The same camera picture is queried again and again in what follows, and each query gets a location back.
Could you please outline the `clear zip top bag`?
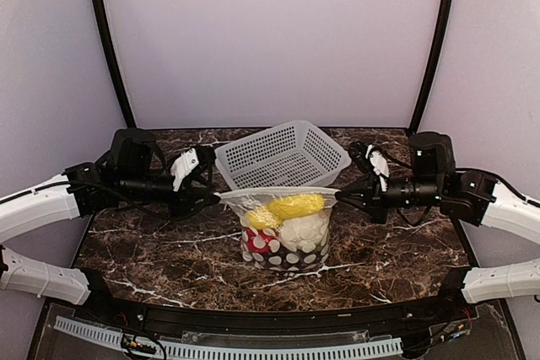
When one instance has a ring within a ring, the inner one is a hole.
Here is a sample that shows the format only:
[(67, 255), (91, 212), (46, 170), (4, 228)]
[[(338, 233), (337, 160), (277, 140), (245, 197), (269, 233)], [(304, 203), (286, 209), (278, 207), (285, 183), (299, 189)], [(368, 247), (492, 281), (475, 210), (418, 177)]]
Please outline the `clear zip top bag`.
[(245, 263), (269, 271), (305, 272), (325, 264), (337, 189), (315, 186), (246, 188), (218, 193), (241, 226)]

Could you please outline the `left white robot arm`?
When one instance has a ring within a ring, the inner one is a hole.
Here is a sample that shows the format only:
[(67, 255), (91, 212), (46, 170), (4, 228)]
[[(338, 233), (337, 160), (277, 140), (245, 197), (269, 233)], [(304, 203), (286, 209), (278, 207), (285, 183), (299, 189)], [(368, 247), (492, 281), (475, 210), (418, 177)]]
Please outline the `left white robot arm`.
[[(211, 147), (196, 145), (168, 160), (152, 132), (118, 130), (111, 148), (96, 161), (2, 198), (1, 241), (121, 204), (166, 222), (187, 220), (219, 200), (212, 186), (215, 159)], [(54, 266), (6, 246), (1, 248), (1, 288), (85, 305), (101, 323), (119, 315), (118, 302), (98, 271)]]

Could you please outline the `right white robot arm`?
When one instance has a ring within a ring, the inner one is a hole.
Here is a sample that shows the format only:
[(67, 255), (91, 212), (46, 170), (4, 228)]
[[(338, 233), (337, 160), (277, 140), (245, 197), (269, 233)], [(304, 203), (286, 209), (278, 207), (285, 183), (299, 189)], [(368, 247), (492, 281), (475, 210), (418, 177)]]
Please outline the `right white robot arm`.
[[(481, 169), (458, 169), (451, 138), (419, 132), (409, 138), (410, 176), (392, 177), (391, 157), (379, 148), (355, 142), (348, 154), (362, 177), (337, 192), (338, 201), (384, 223), (391, 209), (436, 207), (448, 218), (503, 230), (539, 241), (539, 202), (501, 176)], [(496, 267), (452, 268), (430, 304), (439, 321), (450, 320), (463, 304), (499, 298), (539, 296), (539, 261)]]

